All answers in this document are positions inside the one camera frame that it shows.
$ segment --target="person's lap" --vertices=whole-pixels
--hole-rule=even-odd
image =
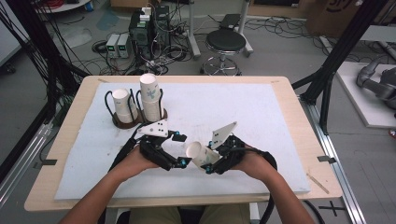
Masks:
[[[200,219],[200,224],[250,222],[248,203],[208,205]],[[130,224],[182,224],[177,207],[150,207],[131,209]]]

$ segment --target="round stool seat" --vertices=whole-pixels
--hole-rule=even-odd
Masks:
[[[239,52],[245,47],[246,39],[232,30],[220,29],[211,32],[206,37],[206,44],[217,51]]]

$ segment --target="human hand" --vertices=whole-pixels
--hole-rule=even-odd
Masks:
[[[128,156],[114,167],[109,174],[114,175],[117,179],[123,182],[147,169],[157,167],[158,165],[143,157],[140,153],[140,146],[136,145]]]
[[[276,169],[256,152],[247,151],[244,158],[233,168],[245,172],[250,177],[267,182],[273,174],[277,174]]]

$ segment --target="stacked paper cup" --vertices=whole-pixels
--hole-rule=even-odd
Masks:
[[[162,119],[163,102],[160,105],[161,93],[155,75],[147,73],[140,77],[140,93],[146,119],[151,122]]]
[[[132,110],[132,115],[134,119],[132,119],[131,111],[128,106],[128,99],[130,97],[130,93],[126,89],[117,89],[112,93],[114,105],[116,107],[116,114],[119,120],[122,123],[131,123],[134,119],[137,119],[137,108],[132,98],[130,99],[130,106]]]

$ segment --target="wooden table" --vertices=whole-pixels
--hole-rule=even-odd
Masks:
[[[54,200],[61,181],[64,165],[70,149],[78,136],[78,130],[85,118],[96,89],[103,82],[137,83],[139,77],[86,77],[67,113],[64,123],[52,145],[48,160],[57,160],[54,166],[43,166],[25,202],[27,211],[51,211],[70,209],[77,200]],[[262,83],[271,84],[276,94],[284,119],[290,130],[291,138],[303,164],[311,191],[298,194],[300,199],[337,198],[342,191],[327,162],[319,162],[318,156],[324,156],[311,125],[301,108],[294,90],[285,77],[158,77],[160,83]],[[233,195],[206,197],[173,197],[144,199],[114,199],[109,207],[142,207],[164,205],[192,205],[209,203],[249,203],[267,201],[268,195]]]

